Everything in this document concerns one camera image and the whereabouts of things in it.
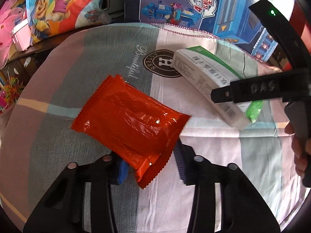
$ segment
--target toy packaging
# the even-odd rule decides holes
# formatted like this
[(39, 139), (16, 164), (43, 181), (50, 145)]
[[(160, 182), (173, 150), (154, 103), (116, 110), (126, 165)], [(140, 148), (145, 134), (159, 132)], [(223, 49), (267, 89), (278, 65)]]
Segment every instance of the toy packaging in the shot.
[[(202, 30), (266, 61), (277, 43), (248, 9), (259, 0), (125, 0), (125, 22)], [(289, 19), (294, 0), (269, 0)]]
[(174, 53), (172, 67), (213, 105), (229, 125), (243, 130), (257, 120), (262, 109), (262, 101), (239, 104), (212, 101), (212, 89), (229, 86), (231, 81), (243, 79), (243, 76), (208, 50), (201, 46), (177, 50)]
[(145, 188), (167, 164), (190, 116), (179, 113), (109, 75), (72, 123), (135, 169)]
[(103, 0), (26, 0), (32, 44), (83, 26), (108, 24)]

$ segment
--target plaid fabric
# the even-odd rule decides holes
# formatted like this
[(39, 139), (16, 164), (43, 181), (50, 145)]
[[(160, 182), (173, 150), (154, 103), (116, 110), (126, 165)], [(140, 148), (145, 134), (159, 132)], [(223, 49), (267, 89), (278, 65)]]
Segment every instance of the plaid fabric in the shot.
[[(109, 74), (121, 74), (142, 92), (191, 115), (182, 142), (212, 163), (238, 164), (284, 227), (309, 190), (295, 174), (292, 136), (284, 133), (288, 119), (282, 102), (265, 101), (259, 120), (239, 131), (227, 125), (183, 77), (168, 78), (143, 65), (144, 58), (156, 50), (198, 45), (241, 76), (278, 72), (207, 33), (169, 25), (97, 27), (76, 33), (55, 48), (18, 100), (0, 150), (0, 199), (12, 221), (23, 228), (69, 162), (91, 163), (109, 152), (86, 134), (71, 130), (70, 124)], [(194, 187), (184, 186), (179, 179), (174, 157), (144, 190), (130, 171), (125, 183), (112, 187), (119, 232), (186, 232), (193, 193)], [(90, 230), (89, 198), (87, 186), (85, 230)], [(215, 229), (219, 226), (216, 218)]]

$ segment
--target colorful plastic bag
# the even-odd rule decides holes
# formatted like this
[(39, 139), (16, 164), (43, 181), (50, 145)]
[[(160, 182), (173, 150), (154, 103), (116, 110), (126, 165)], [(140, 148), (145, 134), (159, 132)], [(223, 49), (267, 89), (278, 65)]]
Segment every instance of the colorful plastic bag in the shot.
[(145, 188), (166, 165), (189, 118), (116, 75), (99, 86), (72, 129), (116, 152), (135, 169), (138, 185)]
[(93, 24), (108, 24), (102, 0), (26, 0), (32, 44), (47, 37)]

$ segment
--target green and white box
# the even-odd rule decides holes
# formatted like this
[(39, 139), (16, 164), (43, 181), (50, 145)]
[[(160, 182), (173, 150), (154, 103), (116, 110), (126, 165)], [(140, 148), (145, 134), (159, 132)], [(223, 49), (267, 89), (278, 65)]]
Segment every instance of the green and white box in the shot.
[(243, 130), (257, 120), (262, 109), (262, 101), (235, 104), (214, 103), (211, 100), (212, 89), (229, 86), (231, 81), (242, 77), (203, 47), (177, 50), (174, 53), (172, 67), (215, 107), (229, 125)]

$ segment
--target paw patrol bag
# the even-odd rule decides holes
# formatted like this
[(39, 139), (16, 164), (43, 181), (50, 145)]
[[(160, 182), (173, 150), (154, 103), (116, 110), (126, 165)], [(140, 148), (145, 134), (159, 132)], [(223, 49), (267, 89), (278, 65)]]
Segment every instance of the paw patrol bag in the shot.
[(79, 27), (108, 24), (103, 0), (26, 0), (32, 44)]

